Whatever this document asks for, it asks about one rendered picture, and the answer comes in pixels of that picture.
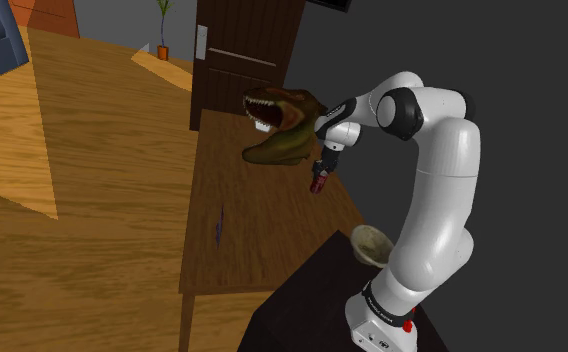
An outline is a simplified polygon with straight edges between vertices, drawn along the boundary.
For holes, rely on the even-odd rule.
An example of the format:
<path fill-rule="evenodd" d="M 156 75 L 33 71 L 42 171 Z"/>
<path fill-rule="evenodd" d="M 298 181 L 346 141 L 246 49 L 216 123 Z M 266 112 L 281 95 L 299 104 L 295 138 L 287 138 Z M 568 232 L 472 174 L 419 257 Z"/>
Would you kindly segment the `red can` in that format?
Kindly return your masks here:
<path fill-rule="evenodd" d="M 323 189 L 328 176 L 329 176 L 329 173 L 325 170 L 317 173 L 313 177 L 313 181 L 312 181 L 311 186 L 310 186 L 310 191 L 313 194 L 319 194 L 321 192 L 321 190 Z"/>

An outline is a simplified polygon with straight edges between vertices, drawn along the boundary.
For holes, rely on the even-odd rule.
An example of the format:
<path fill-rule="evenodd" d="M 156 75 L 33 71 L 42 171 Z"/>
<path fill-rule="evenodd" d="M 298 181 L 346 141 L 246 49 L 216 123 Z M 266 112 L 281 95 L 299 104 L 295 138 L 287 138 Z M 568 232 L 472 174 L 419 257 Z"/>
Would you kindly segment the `brown dinosaur head figure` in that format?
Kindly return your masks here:
<path fill-rule="evenodd" d="M 297 165 L 316 145 L 315 123 L 328 108 L 304 89 L 258 87 L 243 93 L 246 115 L 274 134 L 246 147 L 242 159 L 259 165 Z"/>

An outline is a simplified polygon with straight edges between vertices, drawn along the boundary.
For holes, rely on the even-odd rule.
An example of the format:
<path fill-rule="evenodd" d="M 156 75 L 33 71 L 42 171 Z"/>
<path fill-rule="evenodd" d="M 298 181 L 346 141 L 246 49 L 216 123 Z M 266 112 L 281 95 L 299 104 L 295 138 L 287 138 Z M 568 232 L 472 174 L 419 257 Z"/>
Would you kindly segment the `brown wooden table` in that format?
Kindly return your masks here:
<path fill-rule="evenodd" d="M 272 291 L 335 231 L 348 233 L 364 221 L 336 174 L 320 194 L 310 192 L 310 160 L 296 166 L 243 161 L 242 149 L 264 137 L 247 117 L 201 113 L 179 281 L 178 352 L 189 352 L 196 297 Z"/>

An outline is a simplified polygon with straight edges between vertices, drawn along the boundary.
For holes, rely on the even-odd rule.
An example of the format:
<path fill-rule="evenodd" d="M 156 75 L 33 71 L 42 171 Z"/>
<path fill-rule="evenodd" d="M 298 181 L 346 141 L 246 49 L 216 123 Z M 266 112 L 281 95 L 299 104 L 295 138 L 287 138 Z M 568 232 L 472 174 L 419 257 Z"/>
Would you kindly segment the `beige bowl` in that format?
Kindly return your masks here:
<path fill-rule="evenodd" d="M 394 249 L 393 242 L 379 229 L 362 224 L 350 235 L 354 257 L 362 264 L 384 268 Z"/>

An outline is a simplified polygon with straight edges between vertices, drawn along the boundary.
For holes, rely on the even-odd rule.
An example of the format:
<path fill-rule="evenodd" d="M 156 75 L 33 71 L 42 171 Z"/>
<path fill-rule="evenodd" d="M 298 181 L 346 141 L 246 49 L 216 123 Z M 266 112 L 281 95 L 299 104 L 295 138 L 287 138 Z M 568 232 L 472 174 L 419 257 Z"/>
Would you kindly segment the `thin blue pen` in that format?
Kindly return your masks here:
<path fill-rule="evenodd" d="M 218 221 L 217 221 L 217 224 L 216 224 L 216 227 L 215 227 L 215 230 L 216 230 L 215 243 L 216 243 L 217 250 L 219 249 L 220 243 L 221 243 L 221 237 L 222 237 L 222 233 L 223 233 L 224 216 L 225 216 L 224 205 L 222 205 L 221 209 L 220 209 Z"/>

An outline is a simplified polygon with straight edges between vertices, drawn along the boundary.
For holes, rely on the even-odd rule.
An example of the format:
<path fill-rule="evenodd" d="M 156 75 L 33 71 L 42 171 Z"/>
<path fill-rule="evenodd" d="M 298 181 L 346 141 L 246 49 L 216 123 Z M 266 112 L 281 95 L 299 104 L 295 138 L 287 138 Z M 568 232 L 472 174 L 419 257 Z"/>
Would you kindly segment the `dark robot stand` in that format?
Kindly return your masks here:
<path fill-rule="evenodd" d="M 255 310 L 237 352 L 365 352 L 351 338 L 345 303 L 379 272 L 335 232 Z"/>

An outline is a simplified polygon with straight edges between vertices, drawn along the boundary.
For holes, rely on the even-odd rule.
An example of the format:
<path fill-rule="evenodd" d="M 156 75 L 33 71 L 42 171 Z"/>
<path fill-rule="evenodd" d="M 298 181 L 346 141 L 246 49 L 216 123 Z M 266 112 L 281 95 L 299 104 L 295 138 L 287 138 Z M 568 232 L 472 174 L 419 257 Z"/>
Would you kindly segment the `dark brown door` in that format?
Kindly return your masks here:
<path fill-rule="evenodd" d="M 306 0 L 198 0 L 189 128 L 242 115 L 242 93 L 284 83 Z"/>

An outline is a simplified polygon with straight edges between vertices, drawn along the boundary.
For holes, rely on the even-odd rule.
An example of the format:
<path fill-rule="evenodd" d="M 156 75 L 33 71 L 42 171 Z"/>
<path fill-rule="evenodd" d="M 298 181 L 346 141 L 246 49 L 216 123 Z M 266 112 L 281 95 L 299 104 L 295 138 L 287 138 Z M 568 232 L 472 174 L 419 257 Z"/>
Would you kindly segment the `plant in orange pot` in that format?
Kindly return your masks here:
<path fill-rule="evenodd" d="M 156 0 L 156 3 L 161 11 L 160 44 L 157 46 L 157 57 L 160 60 L 167 61 L 169 58 L 169 48 L 165 44 L 165 18 L 167 12 L 174 5 L 174 2 L 173 0 Z"/>

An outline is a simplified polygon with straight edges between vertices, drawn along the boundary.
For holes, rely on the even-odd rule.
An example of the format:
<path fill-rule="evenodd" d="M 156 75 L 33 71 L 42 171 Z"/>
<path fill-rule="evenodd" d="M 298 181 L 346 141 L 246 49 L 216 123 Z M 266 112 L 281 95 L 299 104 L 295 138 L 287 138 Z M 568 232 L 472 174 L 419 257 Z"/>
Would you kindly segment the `orange wooden cabinet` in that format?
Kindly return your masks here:
<path fill-rule="evenodd" d="M 8 0 L 18 25 L 79 38 L 74 0 Z"/>

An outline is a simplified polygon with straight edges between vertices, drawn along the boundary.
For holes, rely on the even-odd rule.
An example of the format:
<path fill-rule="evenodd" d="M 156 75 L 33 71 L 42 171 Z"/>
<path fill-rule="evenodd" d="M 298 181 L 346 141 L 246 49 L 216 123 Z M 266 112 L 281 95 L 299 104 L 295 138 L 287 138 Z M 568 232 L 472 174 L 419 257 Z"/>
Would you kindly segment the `black flat wall panel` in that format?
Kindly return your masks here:
<path fill-rule="evenodd" d="M 348 12 L 350 4 L 352 2 L 352 0 L 307 0 L 307 1 L 343 13 Z"/>

